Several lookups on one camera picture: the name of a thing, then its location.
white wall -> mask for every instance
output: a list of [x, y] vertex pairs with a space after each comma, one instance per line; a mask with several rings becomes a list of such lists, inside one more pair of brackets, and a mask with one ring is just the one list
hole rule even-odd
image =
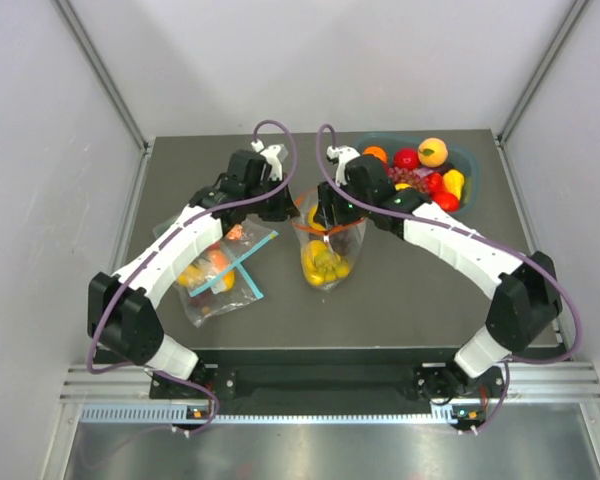
[[72, 0], [146, 137], [499, 131], [570, 0]]
[[540, 244], [557, 260], [600, 375], [600, 0], [591, 2], [509, 142]]
[[36, 478], [139, 152], [48, 0], [0, 0], [0, 479]]

plastic bag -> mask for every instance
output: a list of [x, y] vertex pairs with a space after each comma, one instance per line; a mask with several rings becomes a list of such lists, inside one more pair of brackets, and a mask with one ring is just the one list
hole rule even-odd
[[293, 226], [300, 241], [300, 261], [304, 277], [320, 290], [331, 290], [347, 278], [355, 265], [366, 222], [364, 219], [326, 229], [313, 217], [318, 208], [318, 192], [311, 190], [296, 199], [300, 217]]
[[[159, 238], [176, 218], [155, 227], [155, 237]], [[245, 307], [263, 297], [242, 262], [277, 235], [274, 230], [245, 220], [185, 268], [174, 287], [185, 314], [196, 327], [209, 317]]]

tomato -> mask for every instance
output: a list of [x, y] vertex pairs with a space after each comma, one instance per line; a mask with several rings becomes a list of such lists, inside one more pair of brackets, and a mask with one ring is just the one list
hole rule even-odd
[[427, 175], [424, 178], [424, 181], [427, 183], [427, 187], [429, 188], [429, 192], [431, 194], [445, 192], [444, 180], [442, 178], [442, 175], [440, 175], [438, 172], [434, 172], [431, 175]]
[[420, 166], [418, 151], [414, 148], [403, 148], [402, 150], [398, 150], [393, 157], [393, 166], [406, 168], [407, 170], [415, 170]]
[[437, 192], [432, 198], [445, 212], [455, 212], [460, 207], [460, 202], [453, 193]]

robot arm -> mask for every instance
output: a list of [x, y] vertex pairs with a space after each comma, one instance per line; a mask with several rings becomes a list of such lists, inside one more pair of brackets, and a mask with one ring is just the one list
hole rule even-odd
[[[327, 157], [332, 163], [338, 163], [336, 184], [354, 198], [385, 210], [472, 231], [447, 215], [427, 195], [413, 188], [396, 191], [375, 157], [361, 156], [351, 147], [332, 147]], [[462, 394], [495, 363], [527, 348], [562, 310], [555, 289], [538, 272], [508, 253], [453, 232], [451, 228], [358, 209], [327, 182], [318, 187], [318, 196], [315, 221], [332, 227], [367, 217], [381, 230], [422, 247], [448, 263], [492, 301], [485, 325], [445, 367], [445, 381], [452, 378], [455, 384], [452, 393]], [[555, 277], [553, 262], [548, 256], [536, 252], [531, 259]]]
[[297, 215], [287, 188], [262, 202], [204, 215], [208, 209], [260, 196], [281, 184], [281, 162], [287, 155], [284, 146], [265, 149], [254, 142], [253, 147], [259, 153], [235, 152], [227, 172], [213, 186], [198, 191], [173, 225], [135, 260], [111, 276], [99, 273], [92, 279], [89, 336], [93, 337], [115, 292], [128, 283], [109, 316], [100, 343], [135, 365], [146, 365], [183, 380], [201, 381], [204, 365], [194, 352], [164, 334], [156, 309], [186, 266], [247, 215], [257, 214], [266, 221], [284, 221]]

yellow pepper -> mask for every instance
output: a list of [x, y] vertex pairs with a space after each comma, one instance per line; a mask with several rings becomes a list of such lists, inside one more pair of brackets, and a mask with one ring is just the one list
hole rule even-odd
[[462, 197], [462, 187], [464, 186], [464, 175], [454, 168], [442, 176], [442, 181], [447, 192], [452, 193], [460, 200]]
[[302, 249], [302, 271], [313, 286], [335, 282], [351, 272], [349, 263], [320, 240], [312, 240]]

